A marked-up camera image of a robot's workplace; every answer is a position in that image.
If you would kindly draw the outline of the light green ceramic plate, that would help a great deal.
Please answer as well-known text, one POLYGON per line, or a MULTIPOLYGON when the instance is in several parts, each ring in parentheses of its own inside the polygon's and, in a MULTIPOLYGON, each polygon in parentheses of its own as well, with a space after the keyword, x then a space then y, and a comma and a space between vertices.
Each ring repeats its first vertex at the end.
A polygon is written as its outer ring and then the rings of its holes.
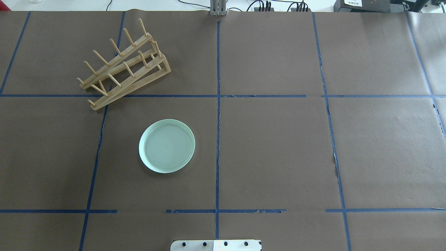
POLYGON ((183 122, 163 119, 145 129, 140 137, 138 153, 141 161, 156 173, 174 173, 191 161, 195 152, 195 136, 183 122))

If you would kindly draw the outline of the wooden plate rack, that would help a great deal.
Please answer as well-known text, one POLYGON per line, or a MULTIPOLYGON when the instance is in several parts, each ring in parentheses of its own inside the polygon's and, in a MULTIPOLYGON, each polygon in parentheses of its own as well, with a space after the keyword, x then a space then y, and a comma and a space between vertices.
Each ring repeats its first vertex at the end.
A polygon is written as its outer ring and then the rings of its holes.
POLYGON ((95 70, 89 62, 83 62, 91 71, 91 76, 85 80, 78 77, 80 87, 84 90, 92 88, 101 95, 96 101, 87 100, 92 110, 99 110, 172 72, 157 41, 147 32, 142 19, 138 21, 143 35, 134 41, 128 30, 123 28, 130 43, 124 50, 120 50, 114 40, 110 39, 117 54, 113 59, 107 61, 93 50, 103 66, 95 70))

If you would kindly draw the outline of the black power strip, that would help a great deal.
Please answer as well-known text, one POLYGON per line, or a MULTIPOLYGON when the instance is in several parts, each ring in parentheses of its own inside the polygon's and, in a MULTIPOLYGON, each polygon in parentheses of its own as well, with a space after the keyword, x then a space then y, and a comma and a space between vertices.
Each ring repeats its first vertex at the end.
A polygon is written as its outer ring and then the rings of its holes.
POLYGON ((304 1, 304 0, 300 0, 300 1, 285 1, 285 0, 273 0, 273 1, 268 1, 268 0, 258 0, 259 2, 259 6, 254 7, 254 6, 250 6, 247 11, 254 11, 254 12, 294 12, 294 13, 299 13, 299 12, 311 12, 311 9, 309 7, 309 5, 304 1), (283 3, 283 4, 287 4, 287 7, 285 7, 285 5, 280 5, 279 7, 276 7, 275 4, 276 3, 283 3))

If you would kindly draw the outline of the aluminium frame post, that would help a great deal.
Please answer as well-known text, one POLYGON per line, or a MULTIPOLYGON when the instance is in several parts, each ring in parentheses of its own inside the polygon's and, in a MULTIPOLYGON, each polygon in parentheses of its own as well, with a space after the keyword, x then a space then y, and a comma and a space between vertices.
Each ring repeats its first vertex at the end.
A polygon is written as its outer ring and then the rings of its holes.
POLYGON ((226 16, 226 0, 210 0, 210 16, 226 16))

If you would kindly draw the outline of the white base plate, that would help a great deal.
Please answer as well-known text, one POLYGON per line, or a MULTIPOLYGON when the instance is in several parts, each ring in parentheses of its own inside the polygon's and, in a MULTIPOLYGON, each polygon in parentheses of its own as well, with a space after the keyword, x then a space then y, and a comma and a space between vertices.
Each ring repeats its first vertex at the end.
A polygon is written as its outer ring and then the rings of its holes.
POLYGON ((261 240, 177 240, 171 244, 171 251, 261 251, 261 240))

